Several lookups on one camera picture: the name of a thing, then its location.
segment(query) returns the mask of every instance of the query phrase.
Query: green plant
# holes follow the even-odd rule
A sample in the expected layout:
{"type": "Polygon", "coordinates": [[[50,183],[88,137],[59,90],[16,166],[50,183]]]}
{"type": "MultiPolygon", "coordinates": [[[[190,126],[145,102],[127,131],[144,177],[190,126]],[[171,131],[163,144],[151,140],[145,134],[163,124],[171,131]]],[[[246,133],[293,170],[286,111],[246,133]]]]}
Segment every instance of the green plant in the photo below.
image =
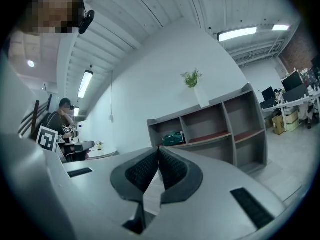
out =
{"type": "Polygon", "coordinates": [[[184,78],[184,82],[189,88],[194,88],[197,85],[199,78],[202,77],[202,74],[195,69],[192,73],[187,72],[181,76],[184,78]]]}

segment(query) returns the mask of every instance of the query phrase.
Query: brick wall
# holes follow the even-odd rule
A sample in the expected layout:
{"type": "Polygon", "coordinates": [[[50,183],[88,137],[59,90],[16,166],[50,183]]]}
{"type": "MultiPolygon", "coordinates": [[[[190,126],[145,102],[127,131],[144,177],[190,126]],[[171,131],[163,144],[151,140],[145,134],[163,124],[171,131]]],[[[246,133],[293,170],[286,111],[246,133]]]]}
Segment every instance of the brick wall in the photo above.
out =
{"type": "Polygon", "coordinates": [[[290,74],[294,68],[300,72],[304,69],[310,69],[313,66],[311,60],[317,54],[317,49],[307,27],[301,23],[279,58],[290,74]]]}

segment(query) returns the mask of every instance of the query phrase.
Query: shelving unit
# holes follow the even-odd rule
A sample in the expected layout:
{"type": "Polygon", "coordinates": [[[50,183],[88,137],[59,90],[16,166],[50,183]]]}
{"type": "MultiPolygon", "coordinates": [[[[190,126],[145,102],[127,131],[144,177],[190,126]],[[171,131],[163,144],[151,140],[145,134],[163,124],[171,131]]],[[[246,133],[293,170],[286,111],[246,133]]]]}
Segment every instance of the shelving unit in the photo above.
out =
{"type": "Polygon", "coordinates": [[[147,121],[153,147],[170,132],[182,131],[183,149],[239,167],[246,173],[267,165],[266,129],[258,100],[248,83],[242,89],[199,105],[147,121]]]}

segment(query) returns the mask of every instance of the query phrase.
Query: fluorescent light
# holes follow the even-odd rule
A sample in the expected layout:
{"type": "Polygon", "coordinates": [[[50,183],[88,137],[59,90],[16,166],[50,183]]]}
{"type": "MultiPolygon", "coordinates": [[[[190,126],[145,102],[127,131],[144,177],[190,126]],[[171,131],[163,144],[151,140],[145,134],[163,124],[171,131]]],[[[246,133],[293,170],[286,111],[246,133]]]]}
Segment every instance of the fluorescent light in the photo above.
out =
{"type": "Polygon", "coordinates": [[[29,67],[33,68],[35,66],[35,63],[32,60],[28,60],[29,67]]]}
{"type": "Polygon", "coordinates": [[[73,112],[73,115],[75,116],[75,117],[77,117],[78,115],[79,115],[79,110],[80,110],[80,108],[78,108],[78,107],[74,107],[74,112],[73,112]]]}
{"type": "Polygon", "coordinates": [[[218,41],[222,42],[222,41],[229,40],[232,38],[238,38],[238,37],[242,37],[242,36],[252,35],[252,34],[255,34],[256,32],[257,32],[256,27],[248,27],[248,28],[242,28],[242,29],[233,30],[233,31],[229,31],[229,32],[219,33],[218,34],[218,41]]]}
{"type": "Polygon", "coordinates": [[[290,26],[286,26],[286,25],[274,25],[272,30],[275,31],[275,30],[283,30],[283,31],[286,31],[288,30],[290,26]]]}
{"type": "Polygon", "coordinates": [[[91,78],[93,77],[94,73],[89,71],[89,70],[86,70],[84,72],[84,75],[83,75],[83,78],[82,78],[82,82],[81,82],[81,85],[80,85],[80,89],[79,89],[79,92],[78,92],[78,98],[83,98],[86,94],[86,90],[89,86],[89,83],[91,81],[91,78]]]}

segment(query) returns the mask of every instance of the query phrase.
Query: white table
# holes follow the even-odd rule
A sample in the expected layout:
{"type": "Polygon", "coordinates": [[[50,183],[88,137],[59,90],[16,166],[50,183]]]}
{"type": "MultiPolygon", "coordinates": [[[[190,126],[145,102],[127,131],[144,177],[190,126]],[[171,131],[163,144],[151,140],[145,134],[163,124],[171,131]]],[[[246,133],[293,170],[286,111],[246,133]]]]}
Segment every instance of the white table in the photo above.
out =
{"type": "Polygon", "coordinates": [[[287,121],[286,121],[286,116],[285,116],[284,109],[285,108],[292,108],[292,107],[295,107],[295,106],[299,106],[299,105],[302,105],[303,103],[306,103],[306,102],[309,102],[311,100],[316,99],[316,102],[318,104],[318,111],[320,112],[319,97],[320,97],[320,91],[314,92],[312,96],[304,97],[304,98],[301,98],[301,99],[298,99],[298,100],[294,100],[294,101],[291,101],[291,102],[287,102],[287,103],[278,104],[278,105],[273,106],[273,107],[261,109],[261,111],[262,111],[262,113],[265,113],[265,112],[272,112],[272,111],[274,111],[276,109],[280,109],[281,113],[282,113],[283,123],[284,123],[284,131],[287,131],[287,121]]]}
{"type": "Polygon", "coordinates": [[[106,147],[99,151],[97,147],[93,147],[90,150],[91,152],[88,154],[89,155],[88,160],[108,158],[113,156],[117,152],[117,149],[114,147],[106,147]]]}

